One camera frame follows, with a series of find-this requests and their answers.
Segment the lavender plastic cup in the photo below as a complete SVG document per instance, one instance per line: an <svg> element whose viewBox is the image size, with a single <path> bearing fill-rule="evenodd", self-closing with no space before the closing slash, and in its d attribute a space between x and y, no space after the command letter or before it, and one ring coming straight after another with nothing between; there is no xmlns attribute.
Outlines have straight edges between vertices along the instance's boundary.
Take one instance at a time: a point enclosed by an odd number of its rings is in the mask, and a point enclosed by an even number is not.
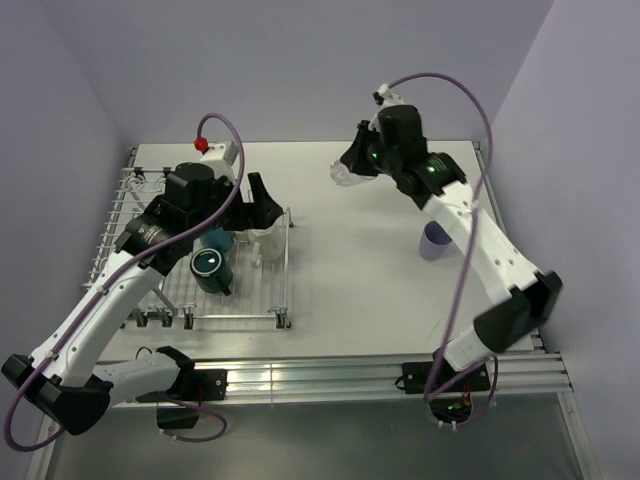
<svg viewBox="0 0 640 480"><path fill-rule="evenodd" d="M419 254L427 261L441 258L452 243L451 238L441 225L431 221L424 226L419 242Z"/></svg>

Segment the blue floral mug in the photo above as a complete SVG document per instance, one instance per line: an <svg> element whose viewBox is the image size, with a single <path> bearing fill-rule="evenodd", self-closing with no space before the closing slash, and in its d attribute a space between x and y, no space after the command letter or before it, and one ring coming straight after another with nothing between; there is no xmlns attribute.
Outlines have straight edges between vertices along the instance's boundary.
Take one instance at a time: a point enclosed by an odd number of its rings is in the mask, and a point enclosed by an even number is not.
<svg viewBox="0 0 640 480"><path fill-rule="evenodd" d="M234 237L230 231L222 228L213 229L202 236L201 243L206 248L221 252L229 251L234 245Z"/></svg>

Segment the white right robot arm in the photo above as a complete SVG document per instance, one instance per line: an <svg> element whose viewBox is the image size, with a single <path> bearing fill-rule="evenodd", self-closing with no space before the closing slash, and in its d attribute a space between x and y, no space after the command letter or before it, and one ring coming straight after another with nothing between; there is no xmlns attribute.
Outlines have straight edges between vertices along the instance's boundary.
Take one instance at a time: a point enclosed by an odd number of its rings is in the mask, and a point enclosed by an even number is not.
<svg viewBox="0 0 640 480"><path fill-rule="evenodd" d="M389 176L465 252L465 268L475 271L488 295L490 308L440 348L443 359L432 368L438 386L457 388L468 367L505 352L546 323L563 287L559 275L542 272L524 257L477 206L473 187L450 155L429 151L414 106L384 107L374 120L360 121L338 163L357 179Z"/></svg>

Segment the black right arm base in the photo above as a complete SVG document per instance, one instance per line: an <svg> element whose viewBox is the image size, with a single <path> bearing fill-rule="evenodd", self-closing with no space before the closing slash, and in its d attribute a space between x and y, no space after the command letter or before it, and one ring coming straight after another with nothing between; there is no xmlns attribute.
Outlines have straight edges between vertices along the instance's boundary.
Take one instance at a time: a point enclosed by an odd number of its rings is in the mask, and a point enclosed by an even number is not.
<svg viewBox="0 0 640 480"><path fill-rule="evenodd" d="M406 395L423 395L433 361L405 362L401 365L401 375L394 386ZM443 363L434 377L428 407L439 428L456 431L484 413L493 402L497 387L497 374L489 377L485 364L475 367L447 389L442 386L450 382L455 372Z"/></svg>

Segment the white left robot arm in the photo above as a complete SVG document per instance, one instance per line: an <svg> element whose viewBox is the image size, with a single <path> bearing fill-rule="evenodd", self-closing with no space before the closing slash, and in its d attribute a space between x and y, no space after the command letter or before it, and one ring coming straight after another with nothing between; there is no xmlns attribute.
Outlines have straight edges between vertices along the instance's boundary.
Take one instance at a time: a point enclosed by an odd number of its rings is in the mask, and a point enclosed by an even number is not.
<svg viewBox="0 0 640 480"><path fill-rule="evenodd" d="M190 254L208 229L267 228L282 215L257 172L246 203L228 177L186 162L166 172L163 190L132 218L94 284L58 329L29 355L11 355L3 375L31 404L71 435L105 412L144 395L183 400L195 386L195 363L170 347L104 368L98 360L139 302Z"/></svg>

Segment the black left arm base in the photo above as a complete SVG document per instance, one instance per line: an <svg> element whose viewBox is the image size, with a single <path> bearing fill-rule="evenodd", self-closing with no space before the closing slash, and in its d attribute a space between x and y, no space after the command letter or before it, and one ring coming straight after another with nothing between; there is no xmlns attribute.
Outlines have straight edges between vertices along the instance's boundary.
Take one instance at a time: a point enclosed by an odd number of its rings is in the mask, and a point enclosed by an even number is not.
<svg viewBox="0 0 640 480"><path fill-rule="evenodd" d="M220 422L218 436L226 432L227 420L217 412L205 408L208 402L222 401L226 397L227 375L225 369L195 369L178 389L157 391L137 396L136 403L156 403L156 423L164 431L181 433L191 430L205 417Z"/></svg>

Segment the clear glass tumbler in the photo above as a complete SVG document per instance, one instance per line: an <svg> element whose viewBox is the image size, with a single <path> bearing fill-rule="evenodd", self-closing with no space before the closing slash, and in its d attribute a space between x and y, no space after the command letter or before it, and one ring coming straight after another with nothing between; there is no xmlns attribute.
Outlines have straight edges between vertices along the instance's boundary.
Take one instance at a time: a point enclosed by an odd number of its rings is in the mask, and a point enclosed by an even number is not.
<svg viewBox="0 0 640 480"><path fill-rule="evenodd" d="M353 187L374 180L374 177L352 173L340 160L330 166L330 177L340 187Z"/></svg>

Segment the dark green mug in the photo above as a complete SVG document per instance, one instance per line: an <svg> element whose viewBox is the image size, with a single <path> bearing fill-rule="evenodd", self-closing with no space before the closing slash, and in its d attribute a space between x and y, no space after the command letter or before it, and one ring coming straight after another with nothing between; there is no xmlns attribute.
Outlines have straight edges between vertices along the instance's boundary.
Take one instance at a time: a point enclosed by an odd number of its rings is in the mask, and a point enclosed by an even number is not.
<svg viewBox="0 0 640 480"><path fill-rule="evenodd" d="M189 263L196 283L207 294L230 296L233 272L223 252L202 248L195 252Z"/></svg>

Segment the white ceramic mug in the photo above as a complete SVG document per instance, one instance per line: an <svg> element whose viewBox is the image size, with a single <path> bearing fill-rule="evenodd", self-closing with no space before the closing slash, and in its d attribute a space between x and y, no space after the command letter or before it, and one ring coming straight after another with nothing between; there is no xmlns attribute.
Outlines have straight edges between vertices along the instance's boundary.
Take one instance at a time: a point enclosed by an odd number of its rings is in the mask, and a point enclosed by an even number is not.
<svg viewBox="0 0 640 480"><path fill-rule="evenodd" d="M234 231L234 238L250 245L250 262L254 268L280 258L284 251L285 234L279 225L267 229Z"/></svg>

